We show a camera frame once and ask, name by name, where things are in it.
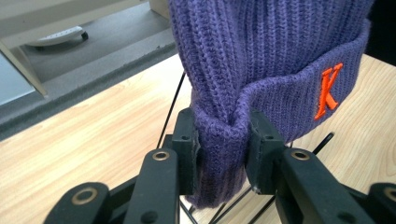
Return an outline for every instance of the hat cuff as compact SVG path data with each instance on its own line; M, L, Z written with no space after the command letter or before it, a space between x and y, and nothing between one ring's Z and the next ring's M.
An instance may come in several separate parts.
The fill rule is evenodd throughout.
M357 38L331 49L297 74L267 77L246 85L231 124L206 114L200 102L192 100L202 147L200 157L205 163L198 164L201 181L188 201L198 208L216 207L241 189L251 107L263 112L286 142L303 136L330 117L355 85L369 28L365 21ZM336 74L335 66L340 64L342 68ZM336 106L327 100L329 95Z

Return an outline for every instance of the letter k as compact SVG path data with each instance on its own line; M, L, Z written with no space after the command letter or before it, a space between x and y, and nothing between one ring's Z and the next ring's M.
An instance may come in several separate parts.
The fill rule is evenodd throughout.
M320 119L326 114L326 105L331 110L334 110L338 106L338 103L335 102L334 98L332 98L330 90L332 89L332 85L334 84L334 81L337 78L338 73L340 72L342 67L343 64L339 63L334 68L326 69L322 73L321 92L319 96L319 109L318 113L315 115L315 119Z

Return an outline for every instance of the purple knit beanie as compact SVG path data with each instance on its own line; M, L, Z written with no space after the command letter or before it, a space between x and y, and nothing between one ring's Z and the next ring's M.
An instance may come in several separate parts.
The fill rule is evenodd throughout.
M192 204L216 207L241 189L250 108L286 142L334 113L355 84L372 3L169 0L201 145Z

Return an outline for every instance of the black plastic bracket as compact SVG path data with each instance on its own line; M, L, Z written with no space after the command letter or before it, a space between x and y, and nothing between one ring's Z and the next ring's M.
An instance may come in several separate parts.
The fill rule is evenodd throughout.
M368 195L360 193L360 199L355 198L355 200L367 211L375 222L383 224L396 223L395 184L373 184L370 187Z
M44 223L99 223L108 220L111 215L106 209L108 198L108 187L104 184L78 185L64 194Z
M271 175L274 161L286 148L282 136L264 114L257 110L250 113L250 132L246 172L252 190L257 194L276 193Z
M174 133L165 136L163 147L172 148L178 155L178 177L183 180L179 183L180 195L192 195L197 181L196 158L199 143L190 108L178 113Z
M123 223L178 223L178 197L176 152L152 150L143 161Z
M283 223L374 223L312 152L288 148L277 169L285 179L276 192Z

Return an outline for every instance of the white object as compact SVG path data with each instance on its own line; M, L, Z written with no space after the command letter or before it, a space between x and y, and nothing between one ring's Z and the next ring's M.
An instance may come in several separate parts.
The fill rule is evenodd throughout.
M88 34L80 26L75 26L59 33L40 38L37 41L31 42L27 45L33 47L46 47L64 43L80 35L84 40L88 39Z

